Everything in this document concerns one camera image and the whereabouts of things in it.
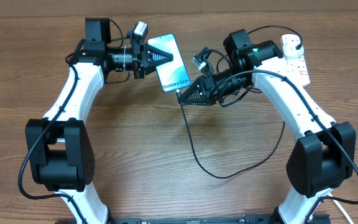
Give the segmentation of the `blue screen Galaxy smartphone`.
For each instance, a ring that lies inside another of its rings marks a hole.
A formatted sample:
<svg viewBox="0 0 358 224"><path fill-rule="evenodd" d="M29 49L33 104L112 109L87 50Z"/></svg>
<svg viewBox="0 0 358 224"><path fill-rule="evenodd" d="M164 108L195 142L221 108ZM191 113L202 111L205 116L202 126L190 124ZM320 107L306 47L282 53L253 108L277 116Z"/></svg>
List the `blue screen Galaxy smartphone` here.
<svg viewBox="0 0 358 224"><path fill-rule="evenodd" d="M151 47L172 54L173 59L156 66L162 91L165 93L190 86L190 76L186 70L175 36L173 34L161 35L147 41Z"/></svg>

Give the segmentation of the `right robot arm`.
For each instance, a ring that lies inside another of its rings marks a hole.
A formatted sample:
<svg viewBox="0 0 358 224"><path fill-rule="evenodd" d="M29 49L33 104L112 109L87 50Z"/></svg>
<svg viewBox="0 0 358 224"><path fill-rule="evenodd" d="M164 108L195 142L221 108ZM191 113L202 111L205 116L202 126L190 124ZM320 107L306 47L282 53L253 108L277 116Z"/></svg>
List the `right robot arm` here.
<svg viewBox="0 0 358 224"><path fill-rule="evenodd" d="M178 92L181 106L211 106L225 97L244 97L258 88L288 126L295 146L286 170L291 189L272 214L246 215L244 223L329 223L328 215L316 215L318 205L331 198L354 171L356 132L350 123L337 123L306 92L301 37L284 35L280 45L271 40L255 44L246 30L232 32L224 40L229 68L217 72L208 58L209 48L193 58L201 72L190 87Z"/></svg>

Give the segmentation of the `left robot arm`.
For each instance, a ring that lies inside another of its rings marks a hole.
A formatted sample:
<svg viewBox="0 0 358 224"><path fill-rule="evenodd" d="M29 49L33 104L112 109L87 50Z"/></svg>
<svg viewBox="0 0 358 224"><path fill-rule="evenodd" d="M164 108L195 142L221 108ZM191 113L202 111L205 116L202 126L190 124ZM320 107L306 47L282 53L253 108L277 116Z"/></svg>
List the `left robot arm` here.
<svg viewBox="0 0 358 224"><path fill-rule="evenodd" d="M85 38L66 56L69 75L59 97L41 119L25 127L28 153L19 170L18 189L26 198L61 198L74 223L113 223L93 184L95 158L86 119L111 71L144 78L173 55L147 43L148 25L137 22L112 46L110 18L87 18Z"/></svg>

